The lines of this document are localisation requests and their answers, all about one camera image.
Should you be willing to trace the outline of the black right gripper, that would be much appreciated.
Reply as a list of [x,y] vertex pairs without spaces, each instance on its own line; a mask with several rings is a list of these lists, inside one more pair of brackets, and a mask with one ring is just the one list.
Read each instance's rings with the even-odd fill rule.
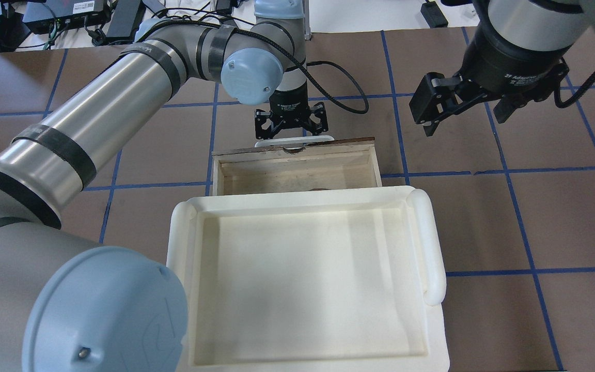
[[413,120],[431,137],[440,122],[459,108],[457,96],[469,101],[487,95],[489,100],[499,99],[494,106],[494,118],[503,124],[529,103],[526,97],[539,101],[554,92],[555,83],[563,78],[560,59],[569,49],[523,49],[508,42],[491,26],[478,26],[456,75],[424,75],[409,103]]

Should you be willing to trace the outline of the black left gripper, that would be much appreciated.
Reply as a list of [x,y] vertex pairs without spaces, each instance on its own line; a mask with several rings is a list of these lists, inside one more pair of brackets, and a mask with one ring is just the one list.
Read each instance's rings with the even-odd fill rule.
[[271,111],[256,109],[254,126],[256,139],[273,139],[285,129],[304,129],[312,136],[328,131],[324,103],[308,104],[308,88],[300,86],[290,91],[277,89],[269,98]]

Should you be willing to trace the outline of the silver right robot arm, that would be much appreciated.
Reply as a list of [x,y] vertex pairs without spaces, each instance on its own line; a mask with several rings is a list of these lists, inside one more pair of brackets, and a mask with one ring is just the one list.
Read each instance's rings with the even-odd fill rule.
[[530,102],[550,96],[567,108],[595,83],[595,71],[563,100],[560,85],[570,69],[564,55],[588,30],[595,31],[595,1],[474,1],[479,24],[451,77],[424,75],[409,103],[415,124],[432,136],[447,118],[496,101],[500,124]]

